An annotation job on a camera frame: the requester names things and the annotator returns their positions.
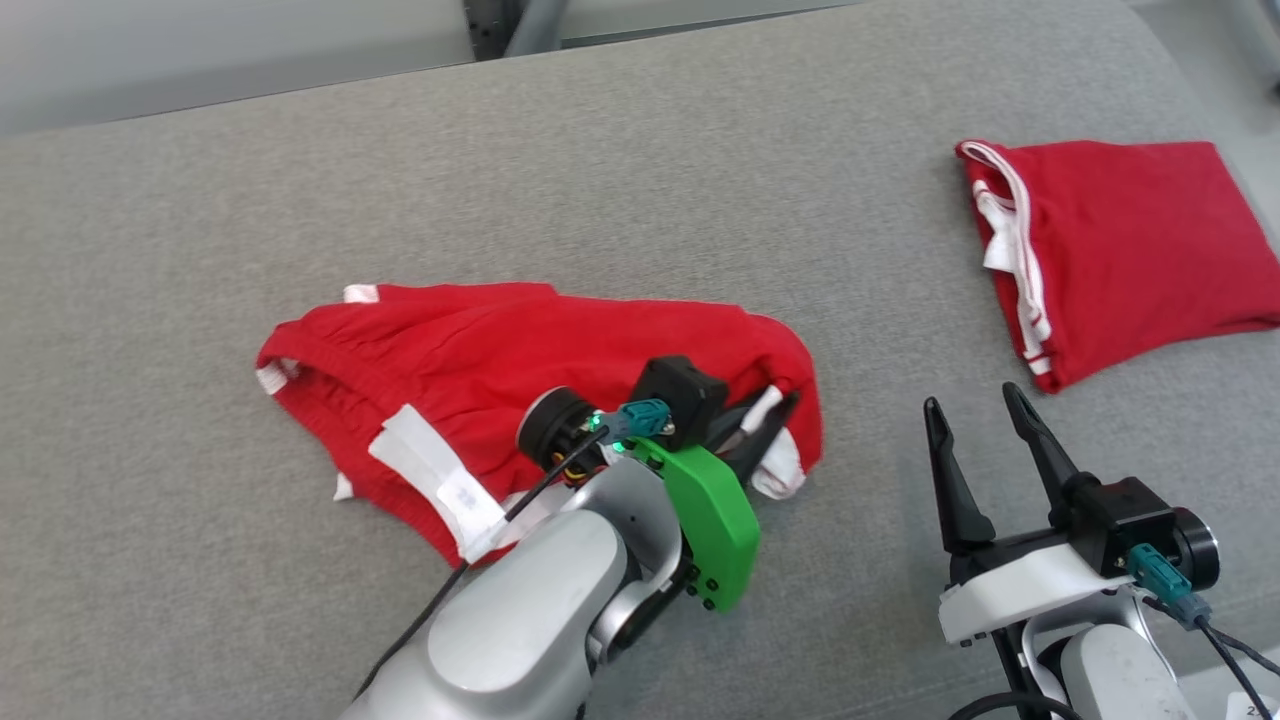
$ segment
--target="white stripe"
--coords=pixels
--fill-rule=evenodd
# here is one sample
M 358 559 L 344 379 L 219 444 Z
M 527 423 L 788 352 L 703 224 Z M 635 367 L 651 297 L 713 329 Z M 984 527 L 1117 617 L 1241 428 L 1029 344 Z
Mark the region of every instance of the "white stripe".
M 993 233 L 983 264 L 1014 275 L 1018 283 L 1018 319 L 1023 331 L 1024 356 L 1034 357 L 1041 354 L 1041 343 L 1050 338 L 1053 328 L 1044 306 L 1044 277 L 1030 240 L 1030 193 L 1018 170 L 993 147 L 966 141 L 960 143 L 960 151 L 1004 176 L 1014 193 L 1012 208 L 1009 208 L 991 192 L 986 182 L 977 181 L 973 184 L 974 202 Z
M 338 487 L 333 491 L 333 501 L 351 500 L 356 497 L 356 488 L 351 486 L 347 475 L 338 473 Z
M 376 284 L 348 284 L 342 288 L 343 302 L 378 302 Z
M 458 555 L 476 562 L 507 525 L 506 512 L 462 465 L 462 459 L 412 405 L 383 423 L 369 452 L 399 473 L 435 507 L 458 542 Z
M 760 398 L 755 401 L 755 405 L 751 405 L 746 415 L 742 415 L 742 421 L 737 427 L 746 434 L 754 433 L 760 429 L 760 424 L 764 423 L 764 416 L 769 414 L 769 410 L 777 407 L 780 402 L 782 402 L 781 389 L 774 386 L 764 388 Z
M 255 372 L 257 373 L 257 382 L 262 386 L 262 389 L 266 391 L 266 395 L 275 395 L 280 392 L 280 389 L 289 382 L 289 377 L 284 374 L 284 370 L 280 369 L 279 363 L 275 360 L 271 360 Z

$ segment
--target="gray couch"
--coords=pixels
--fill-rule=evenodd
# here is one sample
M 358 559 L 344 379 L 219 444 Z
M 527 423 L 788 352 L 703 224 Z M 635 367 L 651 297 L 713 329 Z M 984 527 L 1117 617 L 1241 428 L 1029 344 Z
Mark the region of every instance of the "gray couch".
M 352 282 L 741 304 L 817 361 L 827 456 L 756 498 L 730 616 L 678 602 L 589 717 L 938 717 L 1004 687 L 936 624 L 920 404 L 979 502 L 1044 520 L 952 145 L 1199 138 L 1112 0 L 876 1 L 0 145 L 0 717 L 334 717 L 445 575 L 333 503 L 252 368 Z M 1224 629 L 1280 642 L 1280 334 L 1169 347 L 1041 413 L 1216 529 Z M 1180 669 L 1203 641 L 1160 624 Z

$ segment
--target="red fabric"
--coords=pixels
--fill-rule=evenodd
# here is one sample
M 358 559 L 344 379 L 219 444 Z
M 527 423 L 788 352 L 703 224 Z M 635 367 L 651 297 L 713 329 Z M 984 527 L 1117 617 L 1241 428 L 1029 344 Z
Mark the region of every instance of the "red fabric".
M 1213 145 L 986 145 L 1030 199 L 1052 324 L 1042 343 L 1051 370 L 1036 377 L 1044 392 L 1171 342 L 1280 325 L 1280 263 Z M 956 154 L 970 184 L 1012 199 L 1000 172 Z M 978 228 L 986 246 L 980 214 Z M 1020 351 L 1018 287 L 993 275 Z
M 731 305 L 571 297 L 535 283 L 378 291 L 376 304 L 326 305 L 279 325 L 257 366 L 298 361 L 273 397 L 325 445 L 356 496 L 412 525 L 451 565 L 457 546 L 430 502 L 369 455 L 383 420 L 404 404 L 499 502 L 541 477 L 516 450 L 534 400 L 570 386 L 617 407 L 660 355 L 686 355 L 726 380 L 731 402 L 771 383 L 800 391 L 788 429 L 805 470 L 822 455 L 813 361 L 771 318 Z

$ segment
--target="gray cushion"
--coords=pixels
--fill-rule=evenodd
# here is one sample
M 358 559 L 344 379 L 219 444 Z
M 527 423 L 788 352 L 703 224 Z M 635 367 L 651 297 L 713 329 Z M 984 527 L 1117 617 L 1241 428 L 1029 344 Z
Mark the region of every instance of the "gray cushion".
M 340 712 L 445 575 L 330 502 L 324 451 L 253 378 L 275 323 L 352 282 L 737 302 L 812 348 L 827 457 L 758 498 L 748 597 L 677 603 L 589 717 L 936 717 L 1000 689 L 995 652 L 936 624 L 920 420 L 937 395 L 1001 530 L 1043 524 L 969 136 L 1203 129 L 1117 3 L 900 0 L 0 145 L 0 716 Z M 1083 468 L 1213 525 L 1216 618 L 1262 646 L 1277 363 L 1274 333 L 1190 342 L 1037 398 Z

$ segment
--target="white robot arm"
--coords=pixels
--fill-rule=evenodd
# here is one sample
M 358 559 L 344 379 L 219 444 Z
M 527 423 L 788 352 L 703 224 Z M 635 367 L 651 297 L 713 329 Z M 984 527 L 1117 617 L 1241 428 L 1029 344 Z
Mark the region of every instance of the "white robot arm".
M 938 621 L 950 643 L 989 637 L 1011 689 L 954 717 L 1016 707 L 1021 720 L 1194 720 L 1147 629 L 1144 605 L 1202 630 L 1267 717 L 1196 594 L 1219 577 L 1208 527 L 1137 478 L 1103 484 L 1080 473 L 1018 386 L 1006 383 L 1004 395 L 1051 510 L 1050 528 L 998 539 L 955 461 L 942 407 L 932 397 L 924 404 L 942 544 L 951 553 Z

